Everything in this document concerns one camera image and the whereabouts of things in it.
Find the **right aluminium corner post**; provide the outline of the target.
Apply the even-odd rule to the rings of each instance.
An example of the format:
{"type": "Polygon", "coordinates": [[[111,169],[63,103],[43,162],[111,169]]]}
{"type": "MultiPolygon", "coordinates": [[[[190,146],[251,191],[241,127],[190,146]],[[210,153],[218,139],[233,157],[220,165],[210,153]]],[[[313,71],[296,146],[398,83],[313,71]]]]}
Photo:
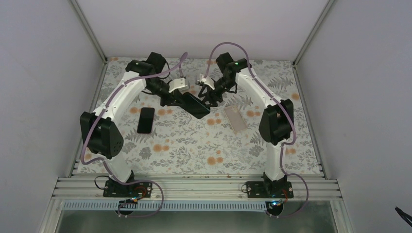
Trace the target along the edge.
{"type": "Polygon", "coordinates": [[[320,29],[323,21],[325,20],[325,18],[327,17],[327,15],[329,14],[329,11],[331,10],[331,8],[333,7],[333,5],[335,4],[335,0],[328,0],[325,4],[325,6],[323,7],[320,15],[318,16],[315,24],[313,25],[309,35],[307,36],[304,44],[302,45],[301,49],[299,50],[296,58],[293,61],[293,67],[297,68],[298,64],[300,63],[301,59],[303,58],[306,50],[308,49],[308,47],[310,46],[312,40],[314,39],[314,37],[316,36],[318,30],[320,29]]]}

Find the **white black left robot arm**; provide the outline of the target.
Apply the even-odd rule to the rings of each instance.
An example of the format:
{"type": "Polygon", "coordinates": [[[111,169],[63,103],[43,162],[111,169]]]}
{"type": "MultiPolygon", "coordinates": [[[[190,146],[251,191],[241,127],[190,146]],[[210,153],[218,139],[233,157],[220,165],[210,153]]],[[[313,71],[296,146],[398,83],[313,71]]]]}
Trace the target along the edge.
{"type": "Polygon", "coordinates": [[[160,97],[161,106],[183,106],[182,93],[177,87],[171,88],[161,76],[181,69],[187,55],[184,52],[179,62],[168,70],[163,69],[166,59],[155,52],[151,52],[145,61],[130,61],[121,81],[108,98],[93,112],[83,112],[80,116],[83,141],[81,163],[89,165],[102,161],[109,177],[117,182],[116,190],[124,197],[134,193],[135,183],[130,180],[132,170],[119,155],[124,139],[117,124],[131,102],[144,89],[160,97]]]}

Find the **cream phone case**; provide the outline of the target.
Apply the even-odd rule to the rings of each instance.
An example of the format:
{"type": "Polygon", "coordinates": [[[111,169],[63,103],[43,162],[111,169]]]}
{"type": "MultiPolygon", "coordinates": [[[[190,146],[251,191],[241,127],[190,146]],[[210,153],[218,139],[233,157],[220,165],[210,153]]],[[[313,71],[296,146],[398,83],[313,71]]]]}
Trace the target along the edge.
{"type": "Polygon", "coordinates": [[[247,128],[247,124],[243,119],[238,106],[230,105],[223,109],[234,132],[240,132],[247,128]]]}

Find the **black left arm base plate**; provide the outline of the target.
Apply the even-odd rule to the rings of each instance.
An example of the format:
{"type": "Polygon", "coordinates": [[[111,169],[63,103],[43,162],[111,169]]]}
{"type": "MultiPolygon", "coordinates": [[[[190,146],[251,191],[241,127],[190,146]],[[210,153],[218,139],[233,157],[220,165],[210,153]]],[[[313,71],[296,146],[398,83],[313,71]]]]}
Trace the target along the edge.
{"type": "Polygon", "coordinates": [[[103,197],[105,198],[150,198],[153,184],[139,182],[132,185],[122,185],[112,179],[106,181],[103,197]]]}

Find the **left aluminium corner post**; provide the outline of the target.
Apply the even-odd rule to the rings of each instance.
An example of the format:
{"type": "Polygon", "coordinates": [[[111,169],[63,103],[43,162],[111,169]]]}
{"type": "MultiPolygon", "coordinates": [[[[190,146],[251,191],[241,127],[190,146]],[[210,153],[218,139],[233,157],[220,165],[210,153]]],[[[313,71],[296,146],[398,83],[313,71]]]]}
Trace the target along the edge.
{"type": "Polygon", "coordinates": [[[83,12],[79,2],[77,0],[70,0],[70,3],[72,4],[74,11],[79,18],[83,28],[86,31],[87,36],[89,37],[91,43],[93,44],[96,52],[99,54],[99,57],[101,60],[106,64],[107,63],[107,56],[105,55],[95,33],[92,30],[91,25],[89,24],[85,13],[83,12]]]}

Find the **magenta phone black screen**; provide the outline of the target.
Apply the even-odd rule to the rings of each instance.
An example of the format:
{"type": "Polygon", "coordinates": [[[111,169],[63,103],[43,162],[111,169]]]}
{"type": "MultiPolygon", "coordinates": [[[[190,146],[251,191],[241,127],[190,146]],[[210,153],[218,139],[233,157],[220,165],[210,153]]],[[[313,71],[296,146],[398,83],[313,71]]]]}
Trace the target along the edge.
{"type": "Polygon", "coordinates": [[[152,107],[144,107],[140,111],[139,121],[137,125],[137,133],[150,134],[153,128],[155,109],[152,107]]]}

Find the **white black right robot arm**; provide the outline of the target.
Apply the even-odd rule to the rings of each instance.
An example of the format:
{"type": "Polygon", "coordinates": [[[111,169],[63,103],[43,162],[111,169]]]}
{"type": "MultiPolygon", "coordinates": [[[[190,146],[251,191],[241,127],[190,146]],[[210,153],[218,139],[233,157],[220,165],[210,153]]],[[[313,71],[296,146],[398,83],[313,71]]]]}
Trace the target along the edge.
{"type": "Polygon", "coordinates": [[[235,61],[226,52],[218,56],[216,63],[222,77],[213,81],[201,75],[198,84],[202,88],[198,96],[207,106],[216,107],[223,101],[224,93],[240,86],[263,107],[258,128],[267,143],[263,191],[266,196],[274,198],[287,184],[287,177],[281,171],[280,144],[289,139],[293,131],[293,103],[291,100],[277,100],[276,94],[257,76],[245,58],[235,61]]]}

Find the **black object at edge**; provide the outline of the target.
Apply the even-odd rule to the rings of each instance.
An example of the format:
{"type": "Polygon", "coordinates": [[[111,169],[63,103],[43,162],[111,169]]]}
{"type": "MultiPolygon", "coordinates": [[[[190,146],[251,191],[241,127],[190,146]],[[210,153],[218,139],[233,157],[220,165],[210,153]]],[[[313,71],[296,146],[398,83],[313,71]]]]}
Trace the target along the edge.
{"type": "Polygon", "coordinates": [[[412,227],[412,216],[405,213],[399,207],[395,207],[396,213],[409,225],[412,227]]]}

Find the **floral patterned table mat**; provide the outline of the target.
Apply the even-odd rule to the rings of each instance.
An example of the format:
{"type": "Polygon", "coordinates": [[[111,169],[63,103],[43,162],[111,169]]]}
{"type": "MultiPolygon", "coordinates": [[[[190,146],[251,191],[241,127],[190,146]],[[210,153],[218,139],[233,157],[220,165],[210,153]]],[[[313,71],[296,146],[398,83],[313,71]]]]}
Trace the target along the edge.
{"type": "MultiPolygon", "coordinates": [[[[285,148],[284,169],[289,173],[319,175],[319,163],[309,133],[298,88],[288,61],[253,60],[260,79],[279,99],[294,105],[296,142],[285,148]]],[[[140,93],[131,102],[117,127],[124,138],[120,155],[141,174],[261,174],[266,164],[266,143],[258,126],[263,107],[242,88],[226,93],[210,114],[197,119],[180,107],[160,106],[160,99],[140,93]],[[234,132],[223,111],[236,105],[247,128],[234,132]],[[155,109],[150,134],[137,133],[140,111],[155,109]]]]}

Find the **aluminium front rail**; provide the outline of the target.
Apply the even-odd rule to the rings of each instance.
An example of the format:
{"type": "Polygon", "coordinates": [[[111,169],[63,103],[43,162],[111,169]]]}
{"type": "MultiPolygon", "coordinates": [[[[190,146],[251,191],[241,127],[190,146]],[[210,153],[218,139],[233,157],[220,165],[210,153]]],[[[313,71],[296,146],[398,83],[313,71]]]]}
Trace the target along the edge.
{"type": "MultiPolygon", "coordinates": [[[[153,188],[150,200],[247,200],[247,181],[261,181],[261,175],[152,175],[147,176],[160,185],[153,188]]],[[[294,192],[293,200],[341,200],[342,194],[336,180],[321,176],[304,176],[304,180],[289,177],[294,192]]],[[[78,175],[59,178],[52,193],[53,199],[103,199],[103,191],[95,187],[104,185],[105,178],[78,175]]]]}

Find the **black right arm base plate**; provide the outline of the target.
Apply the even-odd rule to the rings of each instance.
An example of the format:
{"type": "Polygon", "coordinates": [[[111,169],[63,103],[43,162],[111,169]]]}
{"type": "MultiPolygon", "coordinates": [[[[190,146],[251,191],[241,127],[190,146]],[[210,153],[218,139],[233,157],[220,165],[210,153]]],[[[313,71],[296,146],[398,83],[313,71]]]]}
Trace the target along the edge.
{"type": "Polygon", "coordinates": [[[249,199],[294,198],[291,182],[269,185],[263,181],[248,181],[241,186],[249,199]]]}

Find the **aluminium corner post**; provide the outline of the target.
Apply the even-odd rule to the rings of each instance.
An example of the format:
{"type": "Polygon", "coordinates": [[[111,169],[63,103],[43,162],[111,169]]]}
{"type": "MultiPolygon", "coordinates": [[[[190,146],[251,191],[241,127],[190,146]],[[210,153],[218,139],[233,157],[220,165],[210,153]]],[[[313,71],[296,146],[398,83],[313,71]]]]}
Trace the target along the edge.
{"type": "Polygon", "coordinates": [[[96,52],[99,54],[99,57],[101,60],[106,64],[107,63],[107,56],[105,55],[95,33],[92,30],[91,25],[89,24],[85,13],[83,12],[79,2],[77,0],[70,0],[70,3],[72,4],[74,11],[79,18],[83,28],[86,31],[87,36],[89,37],[91,43],[93,44],[96,52]]]}
{"type": "Polygon", "coordinates": [[[325,20],[325,18],[327,17],[327,15],[329,14],[329,11],[331,10],[331,8],[333,7],[333,5],[335,4],[335,0],[328,0],[325,4],[325,6],[323,7],[320,15],[318,16],[315,24],[313,25],[309,35],[307,36],[304,44],[302,45],[301,49],[299,50],[296,58],[293,61],[293,67],[297,68],[298,64],[300,63],[301,59],[303,58],[306,50],[308,49],[308,47],[310,46],[312,40],[314,39],[314,37],[316,36],[318,30],[320,29],[323,21],[325,20]]]}

